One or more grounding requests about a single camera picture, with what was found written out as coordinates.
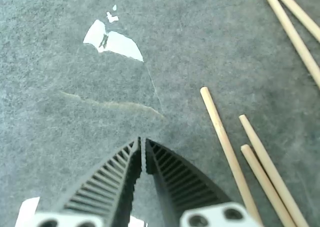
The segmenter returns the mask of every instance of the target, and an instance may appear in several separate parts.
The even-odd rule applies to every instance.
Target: screw hole
[[[81,223],[80,225],[78,225],[77,227],[96,227],[94,223],[92,222],[85,222],[85,223]]]
[[[57,227],[57,225],[58,225],[58,222],[56,220],[50,219],[40,224],[39,227]]]
[[[208,226],[208,220],[202,215],[193,215],[189,218],[191,227],[205,227]]]
[[[241,220],[241,219],[243,219],[243,215],[238,210],[236,210],[234,208],[227,208],[224,211],[224,216],[228,220]]]

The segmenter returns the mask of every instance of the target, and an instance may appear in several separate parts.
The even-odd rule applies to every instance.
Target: ribbed gripper pad
[[[184,211],[229,202],[228,196],[180,155],[146,139],[146,171],[153,175],[166,226],[178,227]]]
[[[56,210],[98,215],[105,226],[127,227],[140,173],[141,144],[137,138],[89,171],[61,198]]]

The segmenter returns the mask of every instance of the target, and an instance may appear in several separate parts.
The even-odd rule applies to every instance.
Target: gray carpet
[[[296,1],[320,25],[319,0]],[[109,24],[114,4],[119,22]],[[25,199],[40,196],[38,209],[49,210],[90,167],[136,136],[170,147],[243,203],[202,86],[216,102],[265,226],[282,225],[240,152],[249,143],[240,114],[310,226],[320,225],[320,91],[266,0],[0,5],[2,227],[14,226]],[[320,64],[320,44],[289,17]],[[96,19],[133,39],[144,63],[83,44]],[[133,216],[164,225],[150,176],[141,176],[134,197]]]

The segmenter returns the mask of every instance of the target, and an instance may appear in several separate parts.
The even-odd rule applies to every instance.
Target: tan stain
[[[162,119],[165,119],[164,115],[156,111],[154,108],[146,106],[144,104],[140,103],[134,103],[134,102],[114,102],[114,101],[109,101],[109,102],[98,102],[96,100],[87,98],[83,99],[77,94],[73,93],[67,93],[64,91],[60,91],[60,93],[70,99],[74,99],[77,101],[80,101],[82,103],[86,103],[89,105],[94,105],[94,106],[100,106],[104,108],[120,108],[120,109],[136,109],[136,110],[143,110],[143,111],[149,111],[152,112],[153,114],[159,115]]]

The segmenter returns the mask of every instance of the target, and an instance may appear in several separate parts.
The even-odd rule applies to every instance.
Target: wooden stick
[[[320,89],[320,69],[278,0],[267,0],[307,70]]]
[[[243,114],[239,116],[241,124],[248,135],[252,146],[259,157],[259,160],[262,163],[267,175],[269,176],[271,182],[273,183],[276,191],[278,192],[279,196],[281,197],[285,207],[289,211],[290,215],[293,218],[293,221],[298,227],[309,227],[307,221],[305,220],[304,216],[302,215],[297,203],[295,202],[294,198],[290,194],[285,182],[281,178],[277,168],[275,167],[274,163],[272,162],[270,156],[268,155],[264,145],[260,141],[258,135],[256,134],[254,128],[251,126],[247,117]]]
[[[275,212],[279,216],[284,227],[296,227],[294,221],[292,220],[290,214],[288,213],[284,203],[282,203],[279,195],[277,194],[275,188],[270,182],[268,176],[266,175],[264,169],[259,164],[255,154],[252,152],[249,145],[245,144],[241,146],[241,152],[244,155],[246,161],[251,167],[255,177],[259,181],[262,189],[264,190],[266,196],[271,202]]]
[[[310,33],[320,42],[320,28],[307,15],[306,12],[294,0],[281,0],[285,6],[295,15],[295,17],[310,31]]]
[[[242,173],[239,162],[238,162],[236,155],[235,155],[235,152],[231,146],[231,143],[229,141],[229,138],[227,136],[225,128],[221,122],[217,108],[214,104],[214,101],[213,101],[211,95],[210,95],[210,92],[207,87],[202,87],[200,90],[200,93],[203,98],[206,109],[210,115],[215,132],[218,135],[218,138],[221,143],[225,157],[226,157],[226,159],[229,163],[229,166],[231,168],[234,180],[236,182],[236,185],[238,186],[238,189],[239,189],[240,194],[242,196],[244,205],[245,205],[246,209],[248,210],[248,212],[251,214],[251,216],[259,224],[261,224],[261,226],[263,226],[258,209],[257,209],[256,204],[254,202],[254,199],[250,193],[246,179],[244,177],[244,174]]]

